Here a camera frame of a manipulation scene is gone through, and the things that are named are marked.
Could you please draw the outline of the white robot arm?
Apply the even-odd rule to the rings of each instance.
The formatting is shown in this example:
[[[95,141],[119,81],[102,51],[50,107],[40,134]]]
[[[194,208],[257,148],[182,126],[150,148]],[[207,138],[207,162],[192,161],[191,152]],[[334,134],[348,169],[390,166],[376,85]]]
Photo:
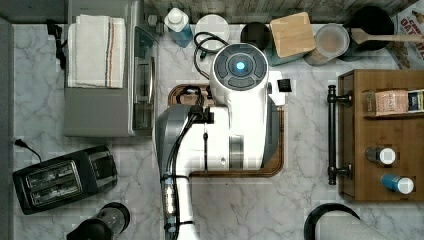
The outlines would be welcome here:
[[[209,74],[214,104],[174,104],[154,124],[165,240],[199,240],[190,175],[257,171],[279,143],[278,102],[268,61],[248,43],[223,47]]]

